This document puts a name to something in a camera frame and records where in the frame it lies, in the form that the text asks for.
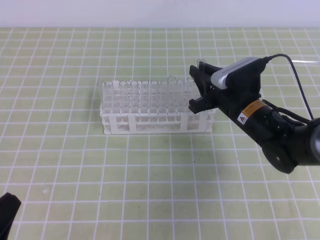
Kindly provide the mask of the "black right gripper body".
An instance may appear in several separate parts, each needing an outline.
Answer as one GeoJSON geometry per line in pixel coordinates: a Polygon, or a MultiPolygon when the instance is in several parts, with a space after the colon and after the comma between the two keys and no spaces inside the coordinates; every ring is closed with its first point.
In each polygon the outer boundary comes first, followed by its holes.
{"type": "Polygon", "coordinates": [[[218,88],[210,78],[220,68],[202,64],[202,110],[219,109],[242,130],[264,130],[262,119],[265,105],[246,116],[243,110],[261,97],[261,73],[265,65],[253,63],[241,67],[227,78],[230,85],[226,89],[218,88]]]}

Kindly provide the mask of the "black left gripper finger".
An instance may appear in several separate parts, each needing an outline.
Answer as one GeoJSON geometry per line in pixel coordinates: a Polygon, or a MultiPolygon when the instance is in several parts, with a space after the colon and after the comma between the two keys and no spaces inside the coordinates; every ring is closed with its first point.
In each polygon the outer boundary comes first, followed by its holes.
{"type": "Polygon", "coordinates": [[[22,202],[7,192],[0,198],[0,240],[7,240],[22,202]]]}

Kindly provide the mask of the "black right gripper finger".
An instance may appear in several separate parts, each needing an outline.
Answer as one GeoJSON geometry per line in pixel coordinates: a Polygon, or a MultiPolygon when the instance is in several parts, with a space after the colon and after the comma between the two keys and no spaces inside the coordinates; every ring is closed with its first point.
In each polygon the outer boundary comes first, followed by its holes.
{"type": "Polygon", "coordinates": [[[213,103],[210,99],[203,96],[197,99],[191,99],[188,108],[192,113],[197,114],[211,110],[213,108],[213,103]]]}
{"type": "Polygon", "coordinates": [[[189,75],[194,78],[194,82],[199,90],[200,96],[206,95],[213,86],[211,83],[211,76],[213,73],[222,69],[221,67],[213,66],[208,63],[205,64],[205,72],[202,73],[194,65],[189,68],[189,75]]]}

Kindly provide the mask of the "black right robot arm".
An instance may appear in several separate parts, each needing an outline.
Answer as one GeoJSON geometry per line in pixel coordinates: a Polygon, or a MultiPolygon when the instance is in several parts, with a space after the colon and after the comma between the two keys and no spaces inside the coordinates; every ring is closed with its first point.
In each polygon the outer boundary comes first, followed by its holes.
{"type": "Polygon", "coordinates": [[[295,113],[260,99],[261,73],[265,66],[258,63],[231,75],[227,89],[214,86],[210,78],[219,71],[204,63],[191,65],[201,97],[189,101],[189,109],[197,114],[219,109],[261,148],[270,164],[289,174],[296,166],[320,164],[320,120],[308,120],[295,113]]]}

